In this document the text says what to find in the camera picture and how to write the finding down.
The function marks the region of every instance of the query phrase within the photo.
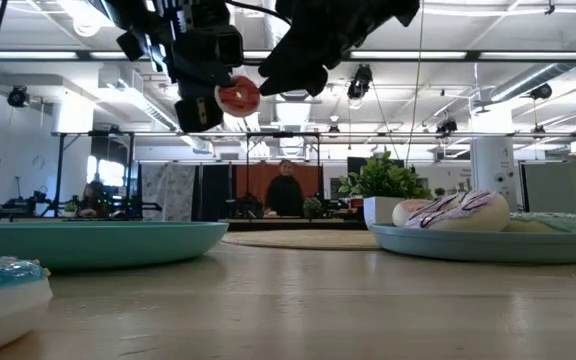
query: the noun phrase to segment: potted plant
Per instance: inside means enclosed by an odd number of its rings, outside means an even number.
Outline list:
[[[69,201],[64,206],[64,217],[75,217],[77,215],[77,204],[74,201]]]
[[[389,151],[381,158],[370,158],[361,174],[348,175],[339,178],[339,191],[364,198],[364,220],[368,226],[390,224],[392,211],[403,200],[432,197],[428,189],[417,184],[417,174],[390,160]]]
[[[306,198],[304,201],[304,217],[306,217],[306,219],[316,219],[321,217],[323,209],[321,201],[315,197]]]

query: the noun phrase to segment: green plant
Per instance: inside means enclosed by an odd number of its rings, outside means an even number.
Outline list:
[[[74,201],[69,201],[69,202],[66,203],[66,205],[64,206],[64,211],[65,211],[65,212],[75,212],[75,211],[77,211],[77,204],[75,204]]]
[[[361,195],[364,198],[373,196],[385,196],[406,199],[432,198],[430,190],[417,184],[417,174],[400,168],[390,160],[390,152],[387,151],[379,157],[368,159],[368,163],[362,168],[361,175],[348,174],[349,177],[341,176],[340,192],[349,195]]]
[[[323,213],[324,207],[321,205],[321,202],[317,198],[306,198],[304,200],[304,215],[309,218],[317,218],[320,217]]]

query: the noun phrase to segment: donut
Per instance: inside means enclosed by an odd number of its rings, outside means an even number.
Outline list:
[[[236,75],[232,78],[233,86],[215,87],[215,100],[225,113],[235,117],[246,117],[254,114],[259,108],[261,94],[252,80]]]
[[[0,257],[0,346],[30,331],[47,313],[48,275],[37,263]]]
[[[422,207],[428,206],[432,203],[431,200],[424,200],[424,199],[410,199],[404,200],[395,206],[395,209],[392,211],[392,222],[395,226],[403,227],[406,225],[406,221],[413,213],[417,212],[417,210],[421,209]]]
[[[564,213],[511,213],[504,232],[576,233],[576,215]]]
[[[475,190],[443,197],[412,214],[405,227],[447,231],[501,231],[508,225],[508,203],[496,192]]]

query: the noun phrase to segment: white column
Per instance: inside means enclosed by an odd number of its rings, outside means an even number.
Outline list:
[[[92,130],[94,108],[95,105],[90,100],[70,91],[62,102],[54,106],[55,124],[53,131],[70,133]],[[75,136],[66,137],[66,145],[73,140],[75,140]],[[64,152],[60,201],[66,201],[73,195],[81,197],[86,186],[91,145],[92,139],[90,137],[81,136]]]
[[[513,132],[511,108],[505,104],[489,107],[490,112],[472,117],[473,132]],[[478,138],[471,142],[471,163],[475,189],[499,192],[511,211],[517,209],[518,174],[514,166],[512,138]]]

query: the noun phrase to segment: seated person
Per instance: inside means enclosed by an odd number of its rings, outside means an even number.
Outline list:
[[[104,218],[108,216],[106,204],[102,203],[104,185],[93,181],[84,188],[84,194],[79,202],[79,216],[87,218]]]
[[[290,160],[282,160],[279,164],[279,173],[272,180],[266,192],[266,214],[274,211],[279,216],[302,216],[304,197],[301,186],[292,174],[294,164]]]

